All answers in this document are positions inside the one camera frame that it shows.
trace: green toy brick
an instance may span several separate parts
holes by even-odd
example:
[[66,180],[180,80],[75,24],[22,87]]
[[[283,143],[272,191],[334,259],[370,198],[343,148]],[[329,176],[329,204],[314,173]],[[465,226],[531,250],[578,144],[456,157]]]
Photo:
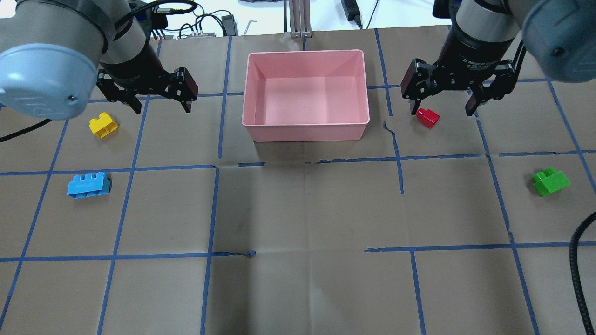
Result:
[[557,172],[554,167],[534,174],[534,187],[541,197],[546,197],[556,191],[571,185],[571,182],[562,172]]

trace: pink box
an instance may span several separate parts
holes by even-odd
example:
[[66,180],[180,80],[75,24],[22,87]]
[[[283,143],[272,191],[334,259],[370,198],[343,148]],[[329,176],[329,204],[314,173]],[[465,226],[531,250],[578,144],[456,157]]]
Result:
[[249,55],[242,124],[255,142],[357,141],[369,120],[362,50]]

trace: blue toy brick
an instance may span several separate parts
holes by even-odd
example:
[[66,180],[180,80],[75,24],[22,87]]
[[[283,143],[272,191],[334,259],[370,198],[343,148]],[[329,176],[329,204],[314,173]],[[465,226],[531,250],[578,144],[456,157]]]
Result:
[[66,194],[75,199],[101,196],[110,192],[110,186],[111,180],[105,172],[87,173],[85,179],[74,176]]

